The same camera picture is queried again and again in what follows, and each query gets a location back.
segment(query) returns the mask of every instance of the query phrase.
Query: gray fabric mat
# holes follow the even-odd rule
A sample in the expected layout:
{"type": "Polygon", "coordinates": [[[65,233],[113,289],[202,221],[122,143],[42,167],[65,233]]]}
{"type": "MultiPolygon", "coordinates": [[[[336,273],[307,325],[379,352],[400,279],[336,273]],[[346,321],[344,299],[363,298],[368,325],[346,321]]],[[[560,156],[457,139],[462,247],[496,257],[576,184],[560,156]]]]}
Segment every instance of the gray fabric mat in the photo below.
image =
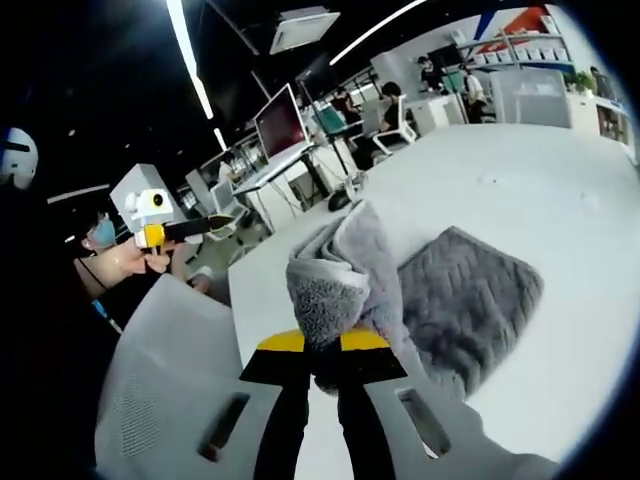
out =
{"type": "Polygon", "coordinates": [[[398,275],[403,321],[427,374],[461,399],[513,349],[543,288],[531,266],[455,227],[398,275]]]}

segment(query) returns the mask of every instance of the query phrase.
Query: face mask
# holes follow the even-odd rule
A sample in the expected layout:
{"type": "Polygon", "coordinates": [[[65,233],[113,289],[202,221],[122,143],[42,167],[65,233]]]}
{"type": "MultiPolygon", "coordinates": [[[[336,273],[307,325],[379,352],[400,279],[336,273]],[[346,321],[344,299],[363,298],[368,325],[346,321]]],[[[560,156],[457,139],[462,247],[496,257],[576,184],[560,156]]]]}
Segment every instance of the face mask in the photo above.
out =
{"type": "Polygon", "coordinates": [[[93,243],[98,248],[107,248],[116,243],[116,229],[109,217],[104,217],[91,234],[93,243]]]}

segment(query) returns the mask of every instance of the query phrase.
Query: white helmet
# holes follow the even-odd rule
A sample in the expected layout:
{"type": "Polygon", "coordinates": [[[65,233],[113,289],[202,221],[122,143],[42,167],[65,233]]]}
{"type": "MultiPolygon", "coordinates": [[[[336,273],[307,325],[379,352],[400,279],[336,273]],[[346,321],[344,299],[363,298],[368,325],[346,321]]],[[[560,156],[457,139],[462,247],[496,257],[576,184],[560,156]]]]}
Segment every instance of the white helmet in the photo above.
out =
{"type": "Polygon", "coordinates": [[[38,149],[24,130],[9,129],[5,138],[0,137],[0,185],[9,181],[26,190],[38,168],[38,149]]]}

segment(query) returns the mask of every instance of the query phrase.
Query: potted plant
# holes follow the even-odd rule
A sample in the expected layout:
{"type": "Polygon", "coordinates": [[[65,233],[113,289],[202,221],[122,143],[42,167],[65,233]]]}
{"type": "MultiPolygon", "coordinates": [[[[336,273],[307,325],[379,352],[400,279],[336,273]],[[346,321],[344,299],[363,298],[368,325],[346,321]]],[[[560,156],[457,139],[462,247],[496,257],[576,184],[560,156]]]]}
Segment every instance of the potted plant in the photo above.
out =
{"type": "Polygon", "coordinates": [[[576,89],[578,93],[592,98],[593,91],[596,89],[596,81],[587,72],[578,72],[576,73],[576,89]]]}
{"type": "Polygon", "coordinates": [[[580,93],[587,97],[593,97],[593,91],[596,89],[595,79],[587,72],[564,72],[564,83],[567,90],[571,93],[580,93]]]}
{"type": "Polygon", "coordinates": [[[564,78],[564,84],[567,87],[567,91],[571,93],[576,93],[578,89],[576,88],[575,72],[563,72],[562,77],[564,78]]]}

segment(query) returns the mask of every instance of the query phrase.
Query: shelf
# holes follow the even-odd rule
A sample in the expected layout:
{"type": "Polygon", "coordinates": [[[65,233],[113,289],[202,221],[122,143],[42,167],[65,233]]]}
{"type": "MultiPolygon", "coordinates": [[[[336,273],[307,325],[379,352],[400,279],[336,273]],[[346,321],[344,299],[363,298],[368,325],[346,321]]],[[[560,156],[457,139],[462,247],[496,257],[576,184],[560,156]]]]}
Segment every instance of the shelf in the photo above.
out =
{"type": "MultiPolygon", "coordinates": [[[[562,35],[556,35],[555,33],[517,33],[514,35],[507,35],[509,40],[562,40],[562,35]]],[[[496,37],[490,40],[477,40],[474,42],[468,42],[464,45],[459,45],[458,50],[466,48],[479,47],[480,45],[489,45],[491,43],[505,43],[505,37],[496,37]]]]}
{"type": "Polygon", "coordinates": [[[518,63],[548,63],[551,65],[573,65],[569,60],[518,60],[518,63]]]}
{"type": "Polygon", "coordinates": [[[511,40],[536,39],[536,40],[562,40],[562,35],[555,33],[519,33],[516,35],[507,35],[511,40]]]}
{"type": "MultiPolygon", "coordinates": [[[[565,61],[565,60],[518,60],[517,64],[520,64],[520,65],[529,65],[529,64],[573,65],[573,62],[565,61]]],[[[484,65],[467,65],[467,68],[469,70],[477,70],[480,68],[512,67],[517,64],[516,62],[486,63],[484,65]]]]}

